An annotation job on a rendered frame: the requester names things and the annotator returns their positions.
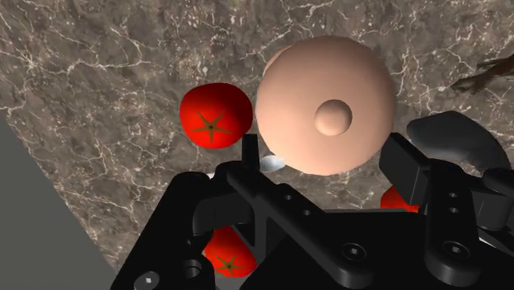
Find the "pale pink round pot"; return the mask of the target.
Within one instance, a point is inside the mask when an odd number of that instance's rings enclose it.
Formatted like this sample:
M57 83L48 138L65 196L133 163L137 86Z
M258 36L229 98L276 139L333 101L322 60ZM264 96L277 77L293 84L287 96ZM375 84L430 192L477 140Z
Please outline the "pale pink round pot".
M286 165L334 175L359 167L381 149L394 125L395 85L366 45L319 36L269 61L255 116L264 142Z

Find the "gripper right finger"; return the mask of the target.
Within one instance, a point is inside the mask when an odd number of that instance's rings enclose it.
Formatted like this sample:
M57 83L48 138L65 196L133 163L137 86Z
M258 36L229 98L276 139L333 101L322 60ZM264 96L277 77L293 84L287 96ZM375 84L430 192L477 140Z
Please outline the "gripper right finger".
M514 285L514 171L482 177L449 161L428 158L399 133L385 142L379 167L408 205L426 217L423 262L449 286Z

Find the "dark grey rounded object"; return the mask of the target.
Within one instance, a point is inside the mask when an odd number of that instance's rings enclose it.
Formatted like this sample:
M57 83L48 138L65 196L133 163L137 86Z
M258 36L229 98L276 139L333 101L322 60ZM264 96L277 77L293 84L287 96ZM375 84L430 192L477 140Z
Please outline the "dark grey rounded object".
M481 173L511 167L499 141L460 112L451 110L414 119L406 131L411 142L431 158L465 161Z

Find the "red tomato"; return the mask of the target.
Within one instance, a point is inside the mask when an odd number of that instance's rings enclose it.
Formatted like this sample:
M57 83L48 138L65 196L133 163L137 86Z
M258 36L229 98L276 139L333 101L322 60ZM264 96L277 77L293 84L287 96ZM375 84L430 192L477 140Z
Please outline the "red tomato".
M391 186L382 196L380 202L381 209L403 209L407 212L417 213L419 206L409 205L401 197L394 186Z
M255 257L230 226L215 229L203 253L214 270L225 277L242 278L257 267Z
M209 83L188 91L180 102L180 124L192 143L207 149L230 147L253 123L249 97L228 83Z

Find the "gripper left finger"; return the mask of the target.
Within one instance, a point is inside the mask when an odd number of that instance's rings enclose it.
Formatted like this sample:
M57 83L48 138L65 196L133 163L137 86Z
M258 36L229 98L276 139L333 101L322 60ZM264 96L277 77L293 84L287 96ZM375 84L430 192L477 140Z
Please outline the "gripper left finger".
M215 290L214 264L203 249L229 228L256 262L239 290L363 290L376 277L362 238L335 225L286 184L259 171L257 138L242 158L176 175L162 195L110 290Z

